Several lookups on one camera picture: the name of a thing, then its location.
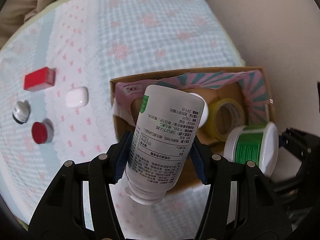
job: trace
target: small bottle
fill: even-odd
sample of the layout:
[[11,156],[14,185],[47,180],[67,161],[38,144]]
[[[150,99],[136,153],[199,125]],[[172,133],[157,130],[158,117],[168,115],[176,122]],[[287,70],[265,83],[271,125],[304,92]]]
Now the small bottle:
[[18,124],[24,124],[30,115],[28,103],[18,101],[16,102],[12,111],[12,117]]
[[36,144],[50,143],[53,139],[53,128],[47,122],[35,122],[31,128],[32,138]]
[[204,109],[192,94],[157,85],[147,87],[126,167],[126,193],[136,202],[160,202],[177,182]]

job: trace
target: white cap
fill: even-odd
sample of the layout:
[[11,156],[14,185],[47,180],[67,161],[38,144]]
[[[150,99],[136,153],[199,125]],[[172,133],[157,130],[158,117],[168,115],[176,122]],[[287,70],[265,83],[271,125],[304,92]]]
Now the white cap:
[[126,194],[130,196],[135,202],[143,205],[153,205],[159,203],[166,191],[164,192],[149,192],[136,187],[132,182],[128,183],[128,187],[124,188]]
[[207,102],[204,100],[204,98],[202,96],[200,96],[200,95],[198,95],[196,93],[189,93],[189,94],[197,96],[197,97],[201,98],[204,101],[204,109],[203,109],[202,116],[201,116],[201,119],[200,119],[200,123],[199,123],[199,126],[198,126],[198,128],[200,128],[205,124],[205,122],[208,119],[209,107],[208,107]]

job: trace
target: blue gripper pad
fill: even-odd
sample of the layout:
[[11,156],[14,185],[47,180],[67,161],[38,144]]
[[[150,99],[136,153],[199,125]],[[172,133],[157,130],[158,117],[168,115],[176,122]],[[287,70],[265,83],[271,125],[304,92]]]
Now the blue gripper pad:
[[126,131],[121,137],[121,140],[119,141],[115,149],[115,152],[119,151],[119,154],[115,162],[115,172],[113,177],[115,183],[117,183],[118,180],[121,179],[123,176],[124,169],[127,165],[127,161],[130,154],[132,138],[133,138],[132,132]]
[[208,179],[204,173],[204,162],[200,156],[198,147],[195,142],[193,142],[189,154],[190,154],[193,167],[195,168],[198,179],[201,180],[204,185],[206,185]]

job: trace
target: red box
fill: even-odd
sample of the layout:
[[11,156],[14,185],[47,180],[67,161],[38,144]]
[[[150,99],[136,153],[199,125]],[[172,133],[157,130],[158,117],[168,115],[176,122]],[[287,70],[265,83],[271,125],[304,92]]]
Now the red box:
[[48,67],[38,69],[24,77],[24,90],[35,92],[54,86],[56,72]]

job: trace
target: cardboard box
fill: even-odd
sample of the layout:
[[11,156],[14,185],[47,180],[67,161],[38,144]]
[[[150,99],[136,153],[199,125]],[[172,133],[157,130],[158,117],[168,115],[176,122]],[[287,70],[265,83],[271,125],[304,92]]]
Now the cardboard box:
[[[189,69],[179,69],[179,70],[171,70],[171,71],[151,72],[151,73],[144,73],[144,74],[112,79],[110,81],[111,104],[113,104],[114,102],[115,86],[118,82],[137,82],[144,79],[158,80],[162,78],[179,76],[185,73],[215,73],[215,72],[233,73],[233,72],[251,71],[251,70],[259,70],[262,72],[262,75],[267,87],[268,96],[269,96],[269,99],[271,99],[272,97],[271,97],[270,89],[268,86],[268,81],[262,68],[260,67],[207,67],[207,68],[189,68]],[[219,101],[223,98],[234,99],[243,107],[246,115],[246,123],[248,123],[248,112],[246,109],[244,96],[237,82],[233,84],[225,85],[218,90],[186,89],[184,91],[193,92],[201,95],[208,104]],[[132,116],[135,123],[138,118],[141,101],[142,99],[138,98],[134,100],[131,104]],[[217,123],[217,126],[219,127],[219,130],[221,130],[221,132],[223,133],[223,131],[228,130],[228,125],[230,123],[230,119],[228,118],[229,113],[228,111],[221,111],[219,114],[221,118],[217,118],[217,120],[220,121],[219,124]],[[273,104],[269,104],[269,115],[270,115],[270,120],[275,122],[275,111],[274,111]],[[134,127],[129,125],[125,120],[121,119],[120,117],[114,116],[114,125],[115,125],[116,137],[118,140],[122,137],[123,133],[126,130],[130,130],[134,132]],[[203,131],[202,128],[198,130],[197,136],[200,142],[208,145],[213,153],[215,152],[220,153],[221,151],[223,151],[224,143],[217,140],[216,138],[210,138],[209,136],[207,136],[207,134]],[[177,192],[179,190],[185,189],[187,187],[190,187],[199,183],[201,184],[201,181],[198,180],[196,176],[196,172],[193,168],[192,162],[190,158],[188,158],[177,184],[170,191],[168,191],[168,193]]]

